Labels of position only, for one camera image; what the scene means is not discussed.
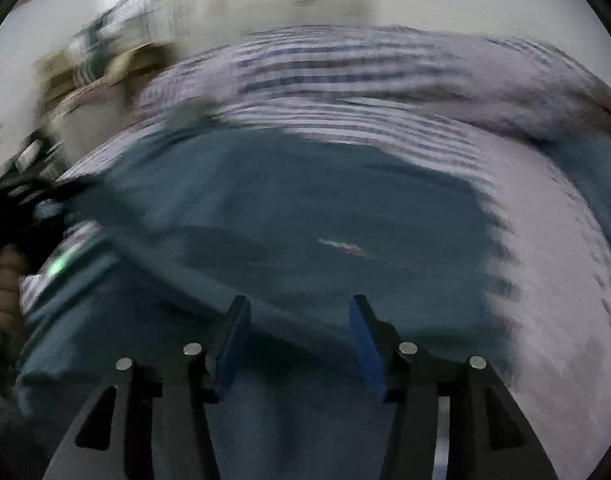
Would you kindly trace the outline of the person's left hand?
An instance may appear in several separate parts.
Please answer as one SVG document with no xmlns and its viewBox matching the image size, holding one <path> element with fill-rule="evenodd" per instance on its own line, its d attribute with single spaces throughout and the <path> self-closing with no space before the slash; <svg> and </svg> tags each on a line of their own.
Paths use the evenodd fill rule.
<svg viewBox="0 0 611 480">
<path fill-rule="evenodd" d="M 25 261 L 13 247 L 0 253 L 0 330 L 15 339 L 24 338 L 20 310 L 20 279 Z"/>
</svg>

